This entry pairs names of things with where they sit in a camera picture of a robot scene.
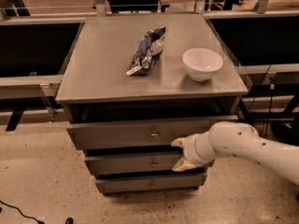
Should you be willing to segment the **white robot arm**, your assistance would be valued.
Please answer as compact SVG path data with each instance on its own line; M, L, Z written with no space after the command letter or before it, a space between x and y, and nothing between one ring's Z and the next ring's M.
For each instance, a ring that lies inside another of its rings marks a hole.
M180 137L171 143L183 150L174 172L202 167L217 158L255 161L299 185L299 147L262 138L246 123L221 121L205 133Z

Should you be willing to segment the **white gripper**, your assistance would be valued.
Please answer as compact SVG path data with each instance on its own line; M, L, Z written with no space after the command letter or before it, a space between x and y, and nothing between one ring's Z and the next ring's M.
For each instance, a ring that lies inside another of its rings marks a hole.
M174 172L184 172L203 166L216 159L216 152L210 145L208 133L197 133L180 137L171 143L172 147L183 147L184 158L180 158L172 167Z

